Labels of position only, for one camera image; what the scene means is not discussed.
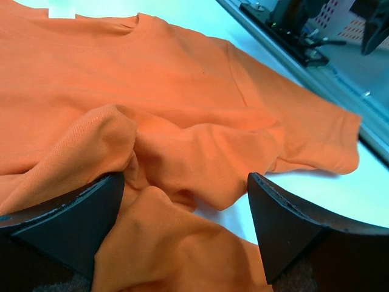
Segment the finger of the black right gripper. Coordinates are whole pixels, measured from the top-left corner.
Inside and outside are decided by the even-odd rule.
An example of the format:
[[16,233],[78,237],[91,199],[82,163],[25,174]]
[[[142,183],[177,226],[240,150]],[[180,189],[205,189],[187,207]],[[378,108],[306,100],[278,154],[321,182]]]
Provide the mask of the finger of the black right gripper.
[[365,28],[362,53],[369,55],[388,37],[388,1],[361,1]]

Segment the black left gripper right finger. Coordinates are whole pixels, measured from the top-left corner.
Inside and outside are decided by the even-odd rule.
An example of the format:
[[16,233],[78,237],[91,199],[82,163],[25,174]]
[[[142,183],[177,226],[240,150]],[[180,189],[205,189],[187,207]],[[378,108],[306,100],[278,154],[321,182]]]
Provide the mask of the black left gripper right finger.
[[274,291],[387,291],[388,229],[336,214],[258,173],[247,191]]

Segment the orange t shirt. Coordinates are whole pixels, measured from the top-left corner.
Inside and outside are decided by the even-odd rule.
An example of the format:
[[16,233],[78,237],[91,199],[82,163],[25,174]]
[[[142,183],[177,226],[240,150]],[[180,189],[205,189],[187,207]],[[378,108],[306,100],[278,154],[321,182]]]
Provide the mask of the orange t shirt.
[[94,291],[270,291],[258,247],[197,200],[230,207],[250,172],[351,173],[360,123],[226,40],[1,2],[1,213],[122,172]]

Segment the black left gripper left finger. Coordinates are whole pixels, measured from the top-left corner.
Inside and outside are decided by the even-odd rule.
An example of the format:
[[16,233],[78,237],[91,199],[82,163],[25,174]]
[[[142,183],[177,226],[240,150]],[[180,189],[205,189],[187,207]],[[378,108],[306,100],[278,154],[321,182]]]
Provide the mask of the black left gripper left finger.
[[90,291],[122,202],[122,173],[1,216],[1,291]]

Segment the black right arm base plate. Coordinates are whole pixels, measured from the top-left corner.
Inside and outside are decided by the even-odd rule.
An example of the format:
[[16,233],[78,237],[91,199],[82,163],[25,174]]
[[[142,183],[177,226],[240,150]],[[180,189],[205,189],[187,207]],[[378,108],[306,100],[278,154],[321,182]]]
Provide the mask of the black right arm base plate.
[[327,1],[278,1],[273,10],[257,3],[242,3],[239,10],[303,67],[328,64],[316,47],[323,43],[303,31],[307,21],[320,13]]

